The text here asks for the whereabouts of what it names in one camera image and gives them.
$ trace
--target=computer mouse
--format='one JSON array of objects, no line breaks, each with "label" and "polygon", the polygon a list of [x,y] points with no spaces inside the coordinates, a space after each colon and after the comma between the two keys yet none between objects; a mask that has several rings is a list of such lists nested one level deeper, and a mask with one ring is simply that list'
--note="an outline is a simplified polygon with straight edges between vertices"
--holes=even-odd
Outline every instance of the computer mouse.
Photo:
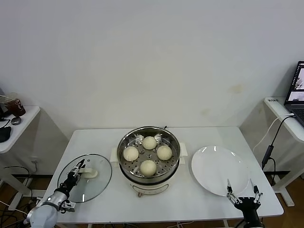
[{"label": "computer mouse", "polygon": [[18,125],[19,123],[21,123],[21,118],[20,117],[14,117],[12,118],[12,120],[10,121],[12,125]]}]

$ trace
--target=steamed bun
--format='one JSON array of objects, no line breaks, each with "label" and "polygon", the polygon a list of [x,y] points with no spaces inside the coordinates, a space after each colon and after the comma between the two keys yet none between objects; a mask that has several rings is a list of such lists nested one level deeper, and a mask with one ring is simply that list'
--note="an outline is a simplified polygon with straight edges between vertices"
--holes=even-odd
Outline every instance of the steamed bun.
[{"label": "steamed bun", "polygon": [[129,146],[123,150],[123,157],[126,159],[128,162],[133,162],[138,158],[138,150],[133,147]]},{"label": "steamed bun", "polygon": [[145,160],[140,166],[140,171],[145,177],[153,176],[156,173],[156,169],[155,162],[151,160]]},{"label": "steamed bun", "polygon": [[157,149],[157,157],[161,160],[169,160],[172,157],[172,150],[169,146],[160,146]]},{"label": "steamed bun", "polygon": [[152,136],[145,137],[142,143],[142,146],[147,150],[152,150],[157,145],[156,139]]}]

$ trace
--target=pot handle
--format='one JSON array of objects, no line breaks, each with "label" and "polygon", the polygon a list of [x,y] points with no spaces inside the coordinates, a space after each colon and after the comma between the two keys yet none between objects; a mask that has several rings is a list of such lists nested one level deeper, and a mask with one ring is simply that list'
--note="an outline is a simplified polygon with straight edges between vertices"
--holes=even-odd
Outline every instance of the pot handle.
[{"label": "pot handle", "polygon": [[119,161],[117,159],[117,148],[112,148],[111,157],[110,157],[110,163],[113,165],[113,167],[118,167]]},{"label": "pot handle", "polygon": [[180,142],[180,164],[185,164],[185,158],[188,156],[186,145]]}]

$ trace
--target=glass lid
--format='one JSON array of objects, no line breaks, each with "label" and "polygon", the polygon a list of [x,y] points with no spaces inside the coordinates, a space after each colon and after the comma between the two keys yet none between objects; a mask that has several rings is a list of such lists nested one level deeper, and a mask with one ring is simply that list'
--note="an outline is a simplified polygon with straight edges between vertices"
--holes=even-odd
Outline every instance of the glass lid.
[{"label": "glass lid", "polygon": [[61,172],[57,187],[67,179],[67,174],[81,160],[85,159],[85,169],[81,170],[78,184],[71,190],[69,200],[75,203],[87,202],[102,193],[110,182],[112,166],[98,154],[82,155],[72,160]]}]

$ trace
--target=floor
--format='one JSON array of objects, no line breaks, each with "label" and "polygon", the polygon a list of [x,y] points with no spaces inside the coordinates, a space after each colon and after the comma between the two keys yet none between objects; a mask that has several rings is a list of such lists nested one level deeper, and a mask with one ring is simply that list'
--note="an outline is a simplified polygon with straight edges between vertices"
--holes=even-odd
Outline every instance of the floor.
[{"label": "floor", "polygon": [[[48,187],[50,179],[34,179],[30,185],[32,189],[40,189],[45,190]],[[288,192],[290,193],[292,199],[294,200],[295,206],[294,207],[287,207],[281,198],[280,195],[277,195],[281,204],[284,208],[284,214],[279,217],[270,217],[264,218],[263,223],[267,228],[302,228],[304,227],[304,180],[301,178],[296,179],[287,187]],[[11,197],[16,193],[16,191],[9,186],[8,184],[4,184],[0,189],[0,200],[9,203]],[[29,202],[29,198],[23,198],[20,202],[19,209],[22,211],[27,212],[29,209],[27,203]],[[8,217],[7,215],[11,215],[12,212],[5,212],[3,215],[3,210],[7,210],[5,205],[0,204],[0,213],[2,219],[2,225],[0,228],[13,228],[16,227],[15,225],[8,226],[14,223],[16,220],[23,219],[23,214],[21,212],[15,211],[13,213],[13,217]],[[229,220],[228,224],[233,227],[235,226],[240,220]],[[135,224],[129,225],[128,228],[166,228],[169,226],[174,226],[176,223],[144,223],[144,224]],[[79,228],[86,228],[86,225],[78,225]],[[94,228],[113,228],[111,225],[106,225],[104,227],[103,224],[95,224],[93,225]],[[190,224],[183,225],[183,228],[218,228],[223,227],[222,221],[196,221]],[[123,228],[122,224],[115,224],[114,228]]]}]

